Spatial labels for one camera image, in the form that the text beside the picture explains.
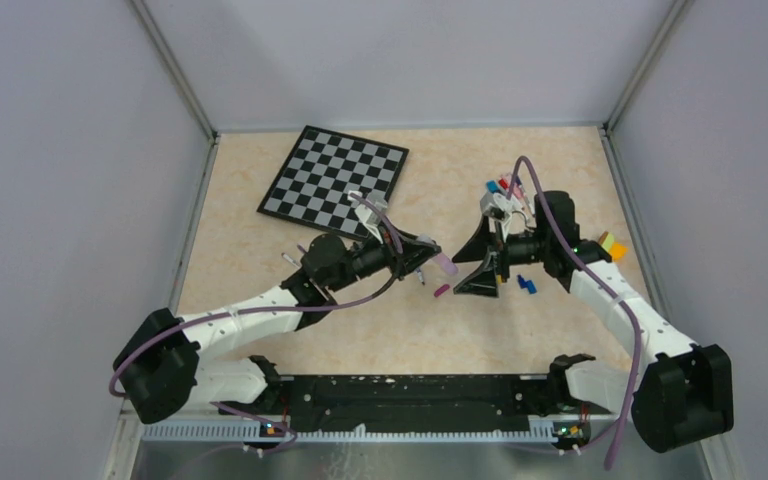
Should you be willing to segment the lilac highlighter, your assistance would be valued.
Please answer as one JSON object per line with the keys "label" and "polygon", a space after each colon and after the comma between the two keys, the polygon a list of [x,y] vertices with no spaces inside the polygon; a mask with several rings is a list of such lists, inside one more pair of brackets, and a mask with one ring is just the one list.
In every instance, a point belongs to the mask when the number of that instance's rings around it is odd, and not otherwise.
{"label": "lilac highlighter", "polygon": [[435,255],[432,261],[448,276],[458,274],[457,265],[445,254]]}

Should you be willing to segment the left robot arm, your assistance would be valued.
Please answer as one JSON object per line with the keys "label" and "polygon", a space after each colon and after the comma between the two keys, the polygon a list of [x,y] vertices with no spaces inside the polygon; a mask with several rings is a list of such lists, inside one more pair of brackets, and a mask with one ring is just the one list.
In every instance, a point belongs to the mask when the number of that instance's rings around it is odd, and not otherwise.
{"label": "left robot arm", "polygon": [[127,399],[146,425],[193,403],[230,400],[268,413],[281,397],[270,365],[250,358],[215,367],[217,357],[353,307],[353,302],[337,303],[333,293],[388,270],[390,278],[369,296],[375,299],[440,252],[434,242],[404,233],[351,246],[337,235],[319,235],[302,255],[299,268],[264,293],[201,314],[177,317],[167,307],[150,313],[115,358],[111,391]]}

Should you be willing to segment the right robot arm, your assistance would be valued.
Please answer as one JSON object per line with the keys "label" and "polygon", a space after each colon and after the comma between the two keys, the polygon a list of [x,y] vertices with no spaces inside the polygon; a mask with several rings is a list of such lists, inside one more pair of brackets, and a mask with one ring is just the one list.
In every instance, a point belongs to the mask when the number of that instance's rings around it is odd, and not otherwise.
{"label": "right robot arm", "polygon": [[479,226],[453,258],[479,266],[454,294],[496,298],[511,267],[540,263],[592,310],[633,363],[624,374],[589,357],[564,358],[557,378],[546,385],[554,409],[572,412],[583,402],[594,403],[630,419],[658,453],[731,431],[729,355],[677,330],[630,285],[599,243],[581,237],[568,193],[548,191],[535,202],[534,227],[514,233],[512,218],[522,211],[518,201],[500,192],[483,195]]}

